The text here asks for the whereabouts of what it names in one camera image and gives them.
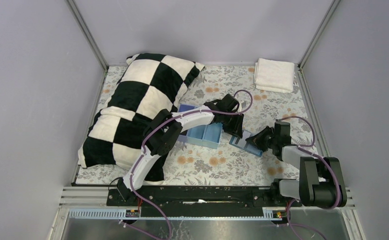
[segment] pillow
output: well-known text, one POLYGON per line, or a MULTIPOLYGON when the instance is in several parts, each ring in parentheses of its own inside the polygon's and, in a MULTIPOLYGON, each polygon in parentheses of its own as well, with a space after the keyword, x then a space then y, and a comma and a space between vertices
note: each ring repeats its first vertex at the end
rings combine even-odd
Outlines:
POLYGON ((116 164, 129 170, 140 155, 143 131, 162 109, 176 112, 188 86, 204 65, 177 57, 141 53, 127 58, 107 107, 94 117, 78 150, 78 164, 88 168, 116 164))

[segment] floral bedsheet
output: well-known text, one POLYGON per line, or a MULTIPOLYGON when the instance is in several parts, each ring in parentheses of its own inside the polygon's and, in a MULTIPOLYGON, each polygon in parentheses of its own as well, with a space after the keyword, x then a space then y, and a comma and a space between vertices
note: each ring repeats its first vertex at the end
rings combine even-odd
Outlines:
MULTIPOLYGON (((105 107, 116 83, 126 67, 111 66, 106 77, 97 110, 105 107)), ((243 128, 257 133, 266 126, 274 126, 274 120, 286 116, 307 118, 297 79, 293 93, 279 93, 255 89, 254 67, 206 66, 188 88, 180 103, 201 106, 203 103, 221 99, 227 93, 245 89, 252 93, 253 104, 245 113, 243 128)), ((242 107, 249 105, 249 96, 243 92, 236 98, 242 107)), ((291 123, 292 142, 306 144, 312 140, 312 132, 306 123, 297 118, 291 123)), ((255 156, 229 144, 231 136, 221 134, 218 149, 177 142, 163 167, 165 185, 221 185, 221 186, 268 186, 275 178, 299 177, 299 170, 279 161, 271 151, 262 157, 255 156)), ((126 170, 116 165, 96 165, 80 168, 77 184, 107 185, 114 178, 123 176, 126 170)))

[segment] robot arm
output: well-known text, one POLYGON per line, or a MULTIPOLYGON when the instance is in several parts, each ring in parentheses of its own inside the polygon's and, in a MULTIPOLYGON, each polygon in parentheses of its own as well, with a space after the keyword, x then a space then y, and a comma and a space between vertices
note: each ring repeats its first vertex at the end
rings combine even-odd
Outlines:
POLYGON ((138 164, 135 162, 129 172, 123 177, 125 186, 129 189, 131 188, 130 176, 132 175, 134 190, 141 188, 146 175, 154 163, 161 156, 167 154, 174 147, 180 133, 188 129, 211 123, 223 123, 223 129, 226 133, 240 138, 242 136, 243 114, 223 115, 213 112, 234 113, 236 111, 234 109, 237 109, 238 106, 239 102, 233 96, 227 94, 221 100, 206 102, 201 107, 185 112, 170 113, 166 109, 161 110, 145 130, 145 136, 152 133, 165 121, 174 117, 181 117, 171 120, 147 140, 145 153, 143 150, 140 151, 142 159, 138 164))
POLYGON ((322 161, 291 144, 290 123, 276 121, 274 127, 267 126, 246 141, 263 152, 271 149, 272 154, 280 161, 299 169, 299 180, 274 180, 271 188, 275 190, 276 196, 299 199, 305 206, 328 208, 337 199, 337 187, 340 189, 340 201, 337 206, 346 205, 347 194, 339 160, 335 157, 323 158, 336 176, 338 186, 335 186, 333 177, 322 161))

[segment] cable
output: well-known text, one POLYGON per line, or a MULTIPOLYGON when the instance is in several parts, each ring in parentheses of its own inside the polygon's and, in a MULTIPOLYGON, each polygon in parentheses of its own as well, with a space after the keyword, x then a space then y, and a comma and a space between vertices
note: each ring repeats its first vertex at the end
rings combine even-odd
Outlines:
POLYGON ((108 192, 109 192, 109 188, 111 187, 112 183, 115 182, 116 180, 120 179, 120 178, 122 178, 122 176, 119 176, 119 177, 115 178, 114 180, 112 180, 112 181, 109 183, 109 185, 107 186, 107 191, 108 191, 108 192))
POLYGON ((313 156, 313 157, 318 158, 318 159, 324 164, 324 166, 327 168, 328 172, 329 172, 330 175, 331 175, 331 178, 333 178, 333 182, 334 182, 334 185, 335 185, 335 187, 336 187, 336 201, 335 201, 334 204, 333 204, 330 208, 328 208, 328 209, 334 209, 334 208, 336 208, 336 207, 339 205, 340 200, 341 200, 341 195, 342 195, 342 193, 341 193, 341 191, 340 191, 340 187, 339 187, 339 181, 338 181, 338 179, 337 179, 337 177, 336 177, 336 174, 335 174, 335 172, 333 171, 333 169, 330 167, 330 165, 324 160, 324 158, 323 158, 322 156, 320 156, 320 155, 318 155, 318 154, 315 154, 315 153, 312 153, 311 151, 308 151, 308 150, 306 150, 306 149, 304 149, 304 148, 301 148, 301 147, 310 148, 310 147, 314 146, 314 144, 315 144, 315 139, 316 139, 315 131, 314 131, 313 126, 311 125, 311 123, 310 123, 308 120, 306 120, 305 118, 303 118, 303 117, 301 117, 301 116, 287 116, 287 117, 283 117, 283 118, 277 119, 277 120, 283 121, 283 120, 291 119, 291 118, 296 118, 296 119, 303 120, 303 121, 304 121, 306 124, 308 124, 308 126, 311 128, 311 131, 312 131, 312 143, 311 143, 311 144, 299 144, 299 145, 297 146, 297 149, 299 149, 301 152, 304 152, 304 153, 306 153, 306 154, 309 154, 309 155, 311 155, 311 156, 313 156))
MULTIPOLYGON (((239 92, 245 92, 247 94, 249 94, 250 96, 250 104, 249 106, 240 111, 240 112, 223 112, 223 111, 215 111, 215 110, 202 110, 202 112, 205 112, 205 113, 216 113, 216 114, 223 114, 223 115, 240 115, 240 114, 243 114, 245 113, 247 110, 249 110, 254 102, 254 97, 252 96, 252 94, 247 91, 247 90, 244 90, 244 89, 241 89, 241 90, 238 90, 234 93, 234 97, 237 95, 237 93, 239 92)), ((141 143, 141 147, 143 149, 143 153, 146 154, 146 142, 148 141, 148 139, 154 134, 156 133, 159 129, 161 129, 163 126, 165 126, 166 124, 168 124, 169 122, 175 120, 175 119, 179 119, 181 117, 184 117, 184 116, 187 116, 187 115, 190 115, 190 114, 195 114, 195 113, 199 113, 199 110, 195 110, 195 111, 190 111, 190 112, 187 112, 187 113, 184 113, 182 115, 177 115, 177 116, 174 116, 174 117, 171 117, 170 119, 164 121, 163 123, 161 123, 157 128, 155 128, 151 133, 149 133, 143 140, 143 142, 141 143)), ((129 184, 130 184, 130 187, 131 187, 131 190, 134 192, 134 194, 139 197, 141 200, 145 201, 146 203, 152 205, 154 208, 156 208, 160 214, 165 218, 165 221, 166 221, 166 224, 168 225, 168 237, 166 238, 166 240, 170 240, 171 237, 172 237, 172 233, 173 233, 173 230, 171 228, 171 222, 170 220, 168 219, 168 217, 165 215, 164 211, 162 211, 161 208, 159 208, 156 204, 154 204, 153 202, 151 202, 150 200, 144 198, 143 196, 141 196, 135 189, 134 189, 134 186, 133 186, 133 175, 134 175, 134 171, 136 170, 137 166, 139 165, 140 161, 142 160, 143 158, 143 154, 140 155, 140 157, 137 159, 137 161, 134 163, 134 167, 132 168, 131 172, 130 172, 130 176, 129 176, 129 184)), ((143 229, 140 229, 136 226, 133 226, 133 225, 130 225, 130 224, 126 224, 124 223, 124 228, 128 226, 134 230, 137 230, 153 239, 156 239, 156 240, 164 240, 162 238, 159 238, 159 237, 156 237, 150 233, 148 233, 147 231, 143 230, 143 229)))
POLYGON ((318 233, 324 240, 327 240, 327 237, 322 233, 320 232, 318 229, 316 229, 315 227, 312 227, 312 226, 308 226, 308 225, 304 225, 304 224, 298 224, 298 223, 291 223, 291 218, 290 218, 290 207, 292 206, 292 204, 296 201, 296 199, 292 199, 288 206, 287 206, 287 223, 288 223, 288 226, 291 228, 291 230, 294 232, 294 234, 297 236, 297 238, 299 238, 300 240, 302 240, 301 236, 299 236, 299 234, 295 231, 295 229, 293 227, 301 227, 301 228, 304 228, 304 229, 309 229, 309 230, 312 230, 316 233, 318 233))
MULTIPOLYGON (((336 174, 335 172, 333 171, 333 169, 330 167, 330 165, 324 160, 324 158, 318 154, 315 154, 315 153, 312 153, 311 151, 308 151, 302 147, 307 147, 307 148, 310 148, 312 146, 314 146, 315 144, 315 141, 316 141, 316 136, 315 136, 315 131, 314 131, 314 128, 313 126, 311 125, 311 123, 306 120, 305 118, 301 117, 301 116, 288 116, 288 117, 283 117, 281 119, 279 119, 280 121, 283 121, 283 120, 286 120, 286 119, 291 119, 291 118, 296 118, 296 119, 300 119, 300 120, 303 120, 306 124, 308 124, 308 126, 310 127, 311 131, 312 131, 312 143, 311 144, 299 144, 297 146, 297 149, 299 149, 299 151, 301 152, 304 152, 306 154, 309 154, 313 157, 316 157, 318 158, 323 164, 324 166, 327 168, 328 172, 330 173, 331 177, 333 178, 333 182, 334 182, 334 185, 336 187, 336 201, 334 201, 334 204, 328 208, 328 209, 334 209, 336 208, 339 203, 340 203, 340 200, 341 200, 341 190, 340 190, 340 187, 339 187, 339 181, 336 177, 336 174)), ((317 229, 311 227, 311 226, 308 226, 308 225, 303 225, 303 224, 295 224, 295 223, 291 223, 291 219, 290 219, 290 207, 292 206, 292 204, 295 202, 296 200, 295 199, 292 199, 290 201, 290 203, 288 204, 287 206, 287 209, 286 209, 286 212, 287 212, 287 222, 288 222, 288 225, 290 226, 291 230, 293 231, 293 233, 300 239, 302 240, 302 238, 298 235, 298 233, 295 231, 295 229, 293 228, 293 226, 297 226, 297 227, 301 227, 301 228, 305 228, 305 229, 310 229, 310 230, 313 230, 315 231, 316 233, 318 233, 319 235, 321 235, 321 237, 325 240, 327 240, 326 236, 324 236, 323 233, 321 233, 320 231, 318 231, 317 229)))
POLYGON ((299 146, 297 147, 297 149, 299 149, 300 151, 302 151, 302 152, 304 152, 306 154, 309 154, 309 155, 311 155, 313 157, 318 158, 324 164, 324 166, 327 168, 328 172, 331 175, 331 178, 333 178, 333 182, 334 182, 334 185, 336 187, 336 201, 334 202, 334 204, 331 207, 325 208, 325 209, 334 209, 334 208, 336 208, 339 205, 339 203, 340 203, 342 193, 340 191, 339 181, 338 181, 338 179, 336 177, 335 172, 330 167, 330 165, 326 162, 326 160, 324 160, 324 158, 322 156, 320 156, 318 154, 315 154, 315 153, 312 153, 312 152, 310 152, 310 151, 308 151, 308 150, 306 150, 304 148, 301 148, 299 146))
POLYGON ((309 128, 312 131, 312 142, 311 142, 311 144, 299 144, 299 146, 310 148, 310 147, 313 147, 315 145, 315 131, 314 131, 314 128, 313 128, 312 124, 308 120, 306 120, 305 118, 303 118, 301 116, 287 116, 287 117, 283 117, 283 118, 277 119, 277 120, 278 121, 283 121, 283 120, 286 120, 286 119, 300 119, 300 120, 304 121, 306 124, 308 124, 309 128))

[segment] enclosure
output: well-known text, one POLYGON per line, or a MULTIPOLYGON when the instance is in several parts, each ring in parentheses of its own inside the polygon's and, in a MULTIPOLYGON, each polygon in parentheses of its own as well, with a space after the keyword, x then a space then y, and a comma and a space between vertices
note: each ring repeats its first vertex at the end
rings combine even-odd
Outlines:
MULTIPOLYGON (((95 115, 127 57, 140 53, 205 64, 180 104, 251 91, 243 124, 252 133, 284 116, 307 118, 317 138, 311 151, 340 160, 348 202, 294 208, 293 221, 327 239, 389 239, 389 3, 378 0, 0 0, 0 239, 144 239, 114 225, 125 207, 107 206, 108 185, 127 170, 78 166, 95 115), (255 89, 258 58, 294 63, 293 93, 255 89)), ((294 143, 311 140, 300 121, 290 123, 294 143)), ((198 145, 206 130, 200 134, 198 145)), ((270 151, 253 156, 230 140, 224 132, 208 138, 216 149, 177 142, 164 186, 269 186, 299 177, 270 151)), ((289 228, 264 227, 284 209, 265 207, 251 219, 175 217, 173 236, 296 239, 289 228)), ((167 235, 164 221, 135 224, 167 235)))

